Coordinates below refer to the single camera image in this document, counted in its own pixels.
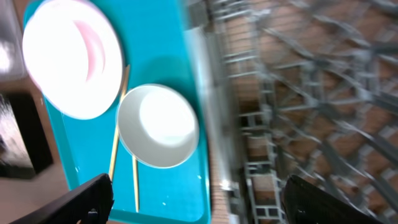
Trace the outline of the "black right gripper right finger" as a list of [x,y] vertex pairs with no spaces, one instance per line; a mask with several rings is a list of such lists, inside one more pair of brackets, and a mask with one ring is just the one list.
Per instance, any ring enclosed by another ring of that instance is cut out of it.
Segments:
[[381,224],[297,175],[286,182],[282,206],[292,224]]

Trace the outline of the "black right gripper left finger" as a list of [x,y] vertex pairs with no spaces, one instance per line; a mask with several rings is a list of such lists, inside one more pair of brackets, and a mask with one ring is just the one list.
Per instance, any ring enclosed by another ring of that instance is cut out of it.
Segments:
[[113,204],[112,181],[103,173],[11,224],[105,224]]

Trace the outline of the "small pink plate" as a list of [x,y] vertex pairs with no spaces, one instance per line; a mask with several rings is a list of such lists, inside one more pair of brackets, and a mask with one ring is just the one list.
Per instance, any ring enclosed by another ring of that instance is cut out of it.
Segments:
[[71,21],[81,35],[88,57],[86,82],[101,75],[106,59],[102,40],[95,29],[95,19],[101,15],[101,11],[90,1],[49,1],[47,4],[64,19]]

